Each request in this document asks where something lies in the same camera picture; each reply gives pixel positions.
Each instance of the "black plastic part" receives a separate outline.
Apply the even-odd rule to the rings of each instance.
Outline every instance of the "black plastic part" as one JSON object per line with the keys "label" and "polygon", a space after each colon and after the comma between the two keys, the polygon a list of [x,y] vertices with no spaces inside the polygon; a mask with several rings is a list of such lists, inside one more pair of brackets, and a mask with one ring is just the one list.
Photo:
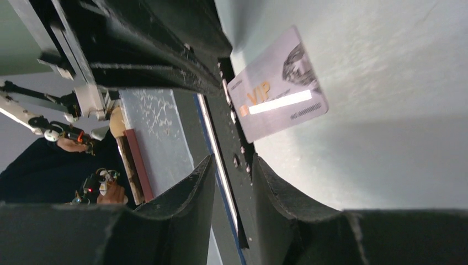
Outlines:
{"label": "black plastic part", "polygon": [[97,174],[91,174],[91,176],[84,180],[83,186],[78,192],[78,195],[81,198],[81,203],[88,204],[88,202],[97,202],[100,195],[99,188],[101,186],[101,178],[102,177]]}
{"label": "black plastic part", "polygon": [[0,91],[6,92],[14,100],[19,102],[27,102],[60,112],[68,111],[67,106],[61,104],[60,98],[19,87],[10,81],[5,81],[5,85],[0,87]]}
{"label": "black plastic part", "polygon": [[[51,128],[49,120],[47,120],[43,116],[31,118],[28,121],[28,124],[31,125],[31,127],[33,128],[41,129],[42,132],[45,132],[48,129],[55,129],[55,128]],[[58,130],[57,128],[55,129],[55,131],[57,131],[58,133],[63,132],[63,129],[62,128],[60,129],[61,130]]]}
{"label": "black plastic part", "polygon": [[[200,122],[200,116],[196,110],[195,95],[174,91],[174,99],[178,108],[180,121],[184,131],[190,131],[185,135],[187,144],[195,164],[199,163],[206,155],[211,153],[206,144],[209,140],[204,134],[203,126]],[[213,203],[213,214],[211,219],[211,228],[216,237],[216,245],[219,253],[222,253],[221,259],[223,265],[242,265],[241,257],[236,246],[236,235],[233,224],[230,220],[229,208],[225,207],[224,191],[220,183],[216,182],[215,196]]]}
{"label": "black plastic part", "polygon": [[125,206],[2,205],[0,264],[206,265],[215,167],[134,213]]}
{"label": "black plastic part", "polygon": [[[202,59],[203,63],[211,66],[213,72],[219,74],[223,72],[222,78],[227,82],[234,78],[234,71],[229,59],[211,57],[203,52],[195,51],[195,54]],[[237,216],[238,233],[237,239],[241,249],[249,248],[249,240],[244,231],[242,219],[242,209],[244,203],[249,203],[248,194],[237,192],[239,189],[249,187],[251,180],[252,159],[254,151],[253,144],[247,143],[242,127],[238,120],[233,122],[231,112],[234,111],[232,105],[227,104],[225,94],[219,97],[206,97],[209,115],[215,131],[217,143],[221,151],[221,158],[224,162],[225,172],[228,175],[228,184],[234,198],[234,206]],[[237,166],[233,163],[233,156],[237,156]]]}
{"label": "black plastic part", "polygon": [[[213,57],[228,57],[232,51],[211,0],[25,2],[34,8],[18,5],[17,12],[31,11],[50,40],[47,45],[38,40],[45,56],[41,60],[75,75],[78,82],[221,95],[219,80],[190,49]],[[46,50],[51,43],[55,54]]]}
{"label": "black plastic part", "polygon": [[81,108],[79,107],[75,92],[60,97],[60,102],[67,107],[67,113],[75,118],[81,116]]}
{"label": "black plastic part", "polygon": [[455,210],[336,211],[254,157],[249,264],[465,264],[468,215]]}

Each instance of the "person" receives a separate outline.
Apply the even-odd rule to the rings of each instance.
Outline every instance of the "person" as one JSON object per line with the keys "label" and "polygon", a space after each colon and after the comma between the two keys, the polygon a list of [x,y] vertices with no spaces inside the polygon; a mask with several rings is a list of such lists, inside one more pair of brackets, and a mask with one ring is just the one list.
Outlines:
{"label": "person", "polygon": [[0,174],[0,202],[69,203],[87,177],[105,168],[118,171],[120,177],[105,196],[98,197],[97,203],[121,204],[126,196],[126,205],[134,209],[130,184],[111,131],[98,144],[95,156],[87,154],[86,149],[70,139],[37,139]]}

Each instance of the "bolt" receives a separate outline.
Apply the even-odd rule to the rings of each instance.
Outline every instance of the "bolt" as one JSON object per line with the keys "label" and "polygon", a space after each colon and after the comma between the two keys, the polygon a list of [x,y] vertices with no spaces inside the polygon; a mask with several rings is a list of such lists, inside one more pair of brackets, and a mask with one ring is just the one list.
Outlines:
{"label": "bolt", "polygon": [[62,76],[63,78],[66,78],[66,79],[69,79],[69,80],[73,80],[73,76],[72,76],[72,74],[70,73],[69,70],[66,70],[66,69],[63,69],[63,68],[58,68],[58,73],[59,73],[60,76]]}
{"label": "bolt", "polygon": [[234,166],[236,168],[238,168],[239,165],[241,164],[240,161],[239,161],[239,157],[236,154],[234,154],[234,158],[232,159],[232,162],[234,163]]}
{"label": "bolt", "polygon": [[233,122],[234,124],[236,124],[236,118],[237,118],[237,117],[236,117],[236,113],[234,113],[233,111],[231,111],[231,119],[232,119],[232,122]]}

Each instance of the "robotic arm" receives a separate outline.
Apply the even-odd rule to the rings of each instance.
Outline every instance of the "robotic arm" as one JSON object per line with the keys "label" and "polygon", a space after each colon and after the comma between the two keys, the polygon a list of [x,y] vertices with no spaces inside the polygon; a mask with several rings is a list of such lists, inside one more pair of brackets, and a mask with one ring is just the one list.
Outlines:
{"label": "robotic arm", "polygon": [[[27,127],[33,133],[44,135],[48,141],[57,141],[59,138],[64,137],[87,145],[88,152],[93,154],[93,146],[97,141],[85,134],[83,130],[58,121],[49,122],[42,115],[31,113],[18,103],[21,100],[22,102],[61,111],[65,113],[65,118],[70,123],[77,121],[83,114],[87,116],[90,114],[90,112],[81,111],[80,101],[86,103],[87,109],[94,108],[96,110],[95,114],[100,120],[109,119],[111,111],[118,105],[118,96],[110,94],[110,92],[105,95],[98,94],[94,99],[92,97],[95,95],[89,89],[76,90],[76,92],[58,98],[18,87],[9,81],[0,80],[0,112]],[[82,100],[77,98],[77,94],[81,95]]]}

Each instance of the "white wall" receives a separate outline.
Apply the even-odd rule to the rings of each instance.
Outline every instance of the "white wall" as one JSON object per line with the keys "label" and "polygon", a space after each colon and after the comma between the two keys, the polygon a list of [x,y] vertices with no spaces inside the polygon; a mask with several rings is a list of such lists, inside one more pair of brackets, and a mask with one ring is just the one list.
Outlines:
{"label": "white wall", "polygon": [[[39,92],[63,96],[73,91],[72,81],[62,78],[53,73],[36,73],[30,75],[3,76],[0,79],[8,80],[24,88]],[[45,109],[29,104],[22,104],[27,110],[36,114],[44,115],[49,121],[57,120],[67,123],[63,114],[51,109]],[[96,118],[82,118],[75,126],[90,132],[90,130],[106,126],[106,122],[98,122]],[[3,171],[19,154],[21,154],[38,136],[29,129],[16,123],[12,119],[0,113],[0,171]]]}
{"label": "white wall", "polygon": [[216,0],[236,72],[297,25],[330,111],[255,143],[343,208],[468,205],[468,1]]}

